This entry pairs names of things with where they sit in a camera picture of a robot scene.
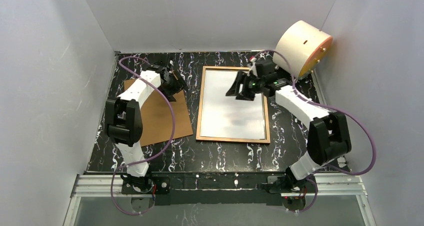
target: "framed mirror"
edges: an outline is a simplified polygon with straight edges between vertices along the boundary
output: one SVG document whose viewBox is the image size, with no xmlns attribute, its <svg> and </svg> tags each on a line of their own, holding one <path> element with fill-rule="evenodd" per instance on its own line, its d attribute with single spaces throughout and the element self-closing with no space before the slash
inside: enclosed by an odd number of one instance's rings
<svg viewBox="0 0 424 226">
<path fill-rule="evenodd" d="M 239 70 L 247 67 L 204 66 L 196 140 L 270 143 L 267 98 L 254 101 L 226 97 Z"/>
</svg>

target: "glass panel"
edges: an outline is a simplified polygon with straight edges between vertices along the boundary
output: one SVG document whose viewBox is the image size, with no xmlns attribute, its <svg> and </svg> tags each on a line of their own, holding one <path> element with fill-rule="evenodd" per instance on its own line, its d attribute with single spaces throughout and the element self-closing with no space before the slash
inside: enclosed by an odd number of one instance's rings
<svg viewBox="0 0 424 226">
<path fill-rule="evenodd" d="M 312 196 L 307 196 L 307 204 Z M 150 199 L 133 199 L 137 211 L 147 208 Z M 117 198 L 126 210 L 131 198 Z M 356 196 L 318 196 L 308 211 L 296 216 L 265 204 L 179 204 L 155 206 L 143 216 L 118 211 L 107 197 L 83 197 L 75 225 L 364 225 Z"/>
</svg>

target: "black mounting bracket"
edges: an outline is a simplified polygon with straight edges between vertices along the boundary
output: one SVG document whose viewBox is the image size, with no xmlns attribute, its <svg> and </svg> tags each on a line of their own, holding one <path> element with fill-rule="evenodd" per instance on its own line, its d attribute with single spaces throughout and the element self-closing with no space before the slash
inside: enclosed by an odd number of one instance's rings
<svg viewBox="0 0 424 226">
<path fill-rule="evenodd" d="M 307 152 L 319 165 L 352 150 L 346 115 L 331 112 L 327 117 L 315 118 L 309 124 Z"/>
<path fill-rule="evenodd" d="M 140 194 L 127 186 L 137 186 L 148 191 L 151 183 L 156 184 L 156 205 L 185 203 L 266 203 L 282 205 L 281 193 L 293 193 L 291 188 L 283 187 L 286 180 L 284 172 L 239 172 L 239 173 L 187 173 L 187 172 L 149 172 L 143 178 L 125 180 L 122 194 Z M 311 183 L 305 180 L 309 192 L 314 191 Z"/>
<path fill-rule="evenodd" d="M 266 97 L 272 97 L 281 87 L 291 85 L 286 79 L 290 75 L 270 60 L 260 61 L 255 64 L 256 74 L 243 71 L 237 72 L 234 83 L 225 94 L 235 96 L 236 100 L 253 101 L 255 94 L 263 93 Z"/>
<path fill-rule="evenodd" d="M 154 71 L 160 74 L 161 85 L 159 90 L 166 96 L 170 102 L 175 102 L 174 94 L 181 90 L 187 90 L 187 83 L 177 70 L 172 69 L 171 58 L 168 54 L 162 54 L 160 59 L 151 65 L 144 64 L 142 70 Z"/>
<path fill-rule="evenodd" d="M 113 143 L 133 146 L 142 137 L 143 123 L 139 103 L 108 99 L 104 108 L 105 132 Z"/>
</svg>

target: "white robot arm segment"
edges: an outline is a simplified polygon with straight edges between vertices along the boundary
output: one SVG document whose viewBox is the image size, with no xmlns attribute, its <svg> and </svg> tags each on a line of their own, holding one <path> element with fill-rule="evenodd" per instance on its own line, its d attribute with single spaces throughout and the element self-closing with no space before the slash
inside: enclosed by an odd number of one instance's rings
<svg viewBox="0 0 424 226">
<path fill-rule="evenodd" d="M 152 83 L 155 87 L 161 85 L 161 77 L 158 73 L 153 71 L 143 71 L 141 77 L 148 82 Z M 146 85 L 141 80 L 136 80 L 134 83 L 123 93 L 121 93 L 118 98 L 121 100 L 131 101 L 134 99 L 138 102 L 139 109 L 143 106 L 144 102 L 153 92 L 153 88 Z M 140 140 L 134 143 L 132 146 L 129 146 L 124 143 L 117 143 L 116 146 L 120 150 L 123 160 L 126 164 L 144 160 L 144 154 L 142 147 L 140 145 Z M 139 163 L 128 167 L 126 172 L 131 176 L 143 177 L 147 173 L 149 164 L 147 162 Z"/>
<path fill-rule="evenodd" d="M 289 110 L 308 130 L 309 124 L 314 118 L 323 118 L 329 115 L 328 110 L 311 105 L 297 97 L 290 85 L 284 86 L 275 92 L 275 102 Z"/>
</svg>

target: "white enclosure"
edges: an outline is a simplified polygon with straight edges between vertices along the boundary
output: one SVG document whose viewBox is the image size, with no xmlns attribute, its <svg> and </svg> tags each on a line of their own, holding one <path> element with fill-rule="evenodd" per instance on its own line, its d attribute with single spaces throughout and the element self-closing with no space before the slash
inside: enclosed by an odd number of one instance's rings
<svg viewBox="0 0 424 226">
<path fill-rule="evenodd" d="M 0 225 L 62 225 L 114 53 L 85 0 L 0 0 Z"/>
<path fill-rule="evenodd" d="M 335 0 L 87 0 L 121 52 L 275 48 L 304 20 L 321 28 Z"/>
<path fill-rule="evenodd" d="M 422 225 L 424 181 L 424 0 L 337 0 L 323 30 L 335 38 L 317 67 L 327 103 L 356 115 L 377 143 L 363 175 L 377 225 Z M 371 160 L 368 139 L 349 125 L 355 170 Z"/>
<path fill-rule="evenodd" d="M 61 225 L 87 166 L 114 51 L 275 48 L 303 20 L 334 37 L 327 103 L 377 143 L 363 176 L 378 225 L 422 225 L 424 0 L 0 0 L 0 225 Z M 350 124 L 353 170 L 370 145 Z"/>
</svg>

